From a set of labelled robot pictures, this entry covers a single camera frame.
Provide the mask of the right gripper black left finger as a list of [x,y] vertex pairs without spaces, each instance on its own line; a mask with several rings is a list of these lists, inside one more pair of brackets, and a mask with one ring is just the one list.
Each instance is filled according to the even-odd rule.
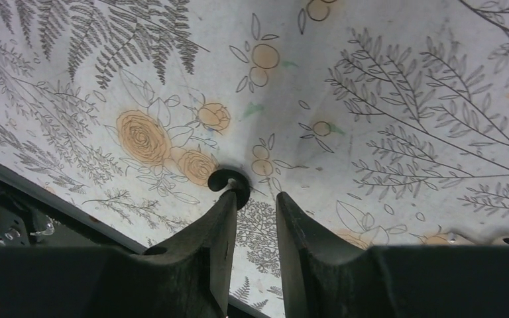
[[0,317],[225,317],[237,195],[143,254],[0,247]]

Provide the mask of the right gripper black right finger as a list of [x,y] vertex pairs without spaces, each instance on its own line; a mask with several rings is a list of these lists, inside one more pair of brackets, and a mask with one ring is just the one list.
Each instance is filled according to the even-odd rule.
[[356,247],[276,198],[287,317],[509,317],[509,246]]

